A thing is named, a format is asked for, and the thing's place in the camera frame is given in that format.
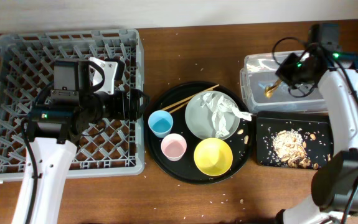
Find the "brown gold snack wrapper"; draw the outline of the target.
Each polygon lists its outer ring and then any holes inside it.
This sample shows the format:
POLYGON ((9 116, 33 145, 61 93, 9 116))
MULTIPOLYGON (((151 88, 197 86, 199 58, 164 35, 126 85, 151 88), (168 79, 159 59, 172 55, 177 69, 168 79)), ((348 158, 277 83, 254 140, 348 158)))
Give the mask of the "brown gold snack wrapper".
POLYGON ((277 79, 272 86, 266 86, 264 90, 264 95, 267 98, 271 98, 273 96, 274 91, 281 85, 282 80, 277 79))

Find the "yellow plastic bowl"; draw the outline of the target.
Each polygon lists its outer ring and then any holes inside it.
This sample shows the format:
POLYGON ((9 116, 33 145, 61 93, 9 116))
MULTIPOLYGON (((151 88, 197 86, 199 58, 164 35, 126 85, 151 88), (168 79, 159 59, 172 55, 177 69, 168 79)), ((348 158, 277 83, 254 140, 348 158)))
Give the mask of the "yellow plastic bowl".
POLYGON ((225 141, 217 138, 207 138, 195 147, 194 162, 203 174, 217 177, 231 168, 233 153, 225 141))

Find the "white paper napkin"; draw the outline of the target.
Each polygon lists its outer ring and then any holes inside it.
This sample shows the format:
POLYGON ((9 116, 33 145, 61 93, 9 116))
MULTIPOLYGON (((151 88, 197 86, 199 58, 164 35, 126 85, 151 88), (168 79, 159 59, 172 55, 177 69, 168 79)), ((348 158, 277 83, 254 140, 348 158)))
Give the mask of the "white paper napkin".
POLYGON ((201 107, 207 107, 212 112, 212 126, 215 130, 215 138, 225 138, 229 135, 229 128, 225 114, 232 114, 236 118, 245 121, 252 120, 252 114, 240 111, 236 103, 230 101, 229 97, 219 91, 206 91, 201 94, 201 107))

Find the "pink plastic cup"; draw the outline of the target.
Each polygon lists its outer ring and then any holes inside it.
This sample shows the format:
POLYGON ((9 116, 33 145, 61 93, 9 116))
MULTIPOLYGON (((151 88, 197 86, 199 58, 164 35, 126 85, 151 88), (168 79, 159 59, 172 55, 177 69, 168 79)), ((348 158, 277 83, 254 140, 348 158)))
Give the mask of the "pink plastic cup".
POLYGON ((186 149, 186 140, 180 134, 168 134, 161 142, 162 153, 173 162, 180 160, 186 149))

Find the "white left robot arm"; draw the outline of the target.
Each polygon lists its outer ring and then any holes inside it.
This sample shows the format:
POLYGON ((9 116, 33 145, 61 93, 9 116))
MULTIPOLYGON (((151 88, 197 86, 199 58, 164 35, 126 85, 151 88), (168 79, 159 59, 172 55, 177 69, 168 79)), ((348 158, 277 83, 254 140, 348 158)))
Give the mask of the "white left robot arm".
POLYGON ((90 57, 54 63, 54 79, 36 96, 21 121, 26 168, 13 223, 56 223, 68 170, 91 124, 140 119, 149 96, 115 89, 120 59, 90 57))

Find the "light blue plastic cup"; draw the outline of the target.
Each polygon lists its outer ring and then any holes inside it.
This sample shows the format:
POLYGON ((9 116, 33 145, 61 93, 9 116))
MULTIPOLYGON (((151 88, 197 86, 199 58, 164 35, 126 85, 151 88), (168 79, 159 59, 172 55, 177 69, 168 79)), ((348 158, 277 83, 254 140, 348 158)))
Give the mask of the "light blue plastic cup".
POLYGON ((172 115, 164 110, 154 111, 148 118, 148 126, 158 138, 165 138, 171 132, 173 123, 172 115))

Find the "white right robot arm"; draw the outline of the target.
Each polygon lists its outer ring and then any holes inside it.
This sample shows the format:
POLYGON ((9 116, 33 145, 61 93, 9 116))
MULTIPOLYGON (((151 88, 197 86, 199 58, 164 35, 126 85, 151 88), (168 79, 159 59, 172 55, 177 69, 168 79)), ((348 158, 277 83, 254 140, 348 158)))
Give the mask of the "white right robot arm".
POLYGON ((345 223, 358 216, 358 55, 339 45, 337 24, 314 24, 303 42, 304 58, 289 54, 276 71, 289 90, 318 88, 326 102, 334 156, 313 176, 311 195, 277 213, 276 223, 345 223))

